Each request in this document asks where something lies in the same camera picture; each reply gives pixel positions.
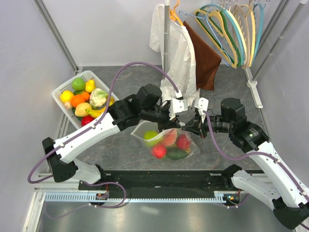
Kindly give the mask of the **clear spotted zip top bag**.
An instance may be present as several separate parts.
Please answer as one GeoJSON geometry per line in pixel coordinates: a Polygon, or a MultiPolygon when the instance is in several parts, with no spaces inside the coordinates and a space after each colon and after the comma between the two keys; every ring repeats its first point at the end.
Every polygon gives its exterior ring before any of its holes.
{"type": "Polygon", "coordinates": [[[131,133],[156,159],[184,160],[200,153],[190,133],[181,129],[159,131],[154,122],[143,121],[131,133]]]}

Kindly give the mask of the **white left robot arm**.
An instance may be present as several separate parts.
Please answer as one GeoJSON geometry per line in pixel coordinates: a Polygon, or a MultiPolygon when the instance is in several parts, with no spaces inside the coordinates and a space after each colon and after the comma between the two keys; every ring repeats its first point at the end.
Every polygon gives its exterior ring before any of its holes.
{"type": "Polygon", "coordinates": [[[76,179],[89,183],[95,190],[106,185],[103,169],[77,159],[86,149],[97,142],[138,125],[141,120],[158,124],[159,130],[180,128],[179,113],[187,110],[186,100],[180,92],[176,97],[158,104],[162,92],[160,88],[147,84],[123,100],[115,101],[98,118],[68,136],[52,141],[43,140],[43,145],[53,148],[47,158],[55,182],[76,179]]]}

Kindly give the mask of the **red pomegranate toy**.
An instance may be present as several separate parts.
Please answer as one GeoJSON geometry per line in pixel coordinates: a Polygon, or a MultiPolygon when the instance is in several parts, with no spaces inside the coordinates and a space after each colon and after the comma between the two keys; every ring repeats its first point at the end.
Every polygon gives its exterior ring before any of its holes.
{"type": "Polygon", "coordinates": [[[182,134],[177,138],[176,146],[179,149],[188,150],[190,148],[190,139],[185,134],[182,134]]]}

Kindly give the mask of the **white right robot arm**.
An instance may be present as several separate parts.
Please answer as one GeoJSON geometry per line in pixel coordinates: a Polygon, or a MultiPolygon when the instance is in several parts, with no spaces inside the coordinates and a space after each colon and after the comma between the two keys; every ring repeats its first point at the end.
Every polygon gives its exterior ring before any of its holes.
{"type": "Polygon", "coordinates": [[[244,155],[230,157],[213,140],[218,152],[231,161],[251,158],[274,185],[271,187],[240,167],[231,165],[224,170],[222,187],[226,190],[237,188],[252,195],[267,205],[276,219],[290,230],[298,226],[308,229],[305,221],[309,218],[309,188],[286,165],[263,129],[247,120],[244,105],[239,99],[226,98],[221,101],[221,114],[210,116],[208,103],[205,98],[193,101],[195,116],[183,130],[201,138],[208,134],[213,138],[216,132],[227,133],[233,145],[244,155]]]}

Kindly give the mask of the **red apple toy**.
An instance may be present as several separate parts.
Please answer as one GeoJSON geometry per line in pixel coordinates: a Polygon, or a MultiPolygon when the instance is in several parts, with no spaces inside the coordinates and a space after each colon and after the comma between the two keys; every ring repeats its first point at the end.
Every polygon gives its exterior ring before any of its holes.
{"type": "Polygon", "coordinates": [[[151,154],[157,159],[163,159],[166,156],[167,149],[162,144],[156,144],[151,149],[151,154]]]}

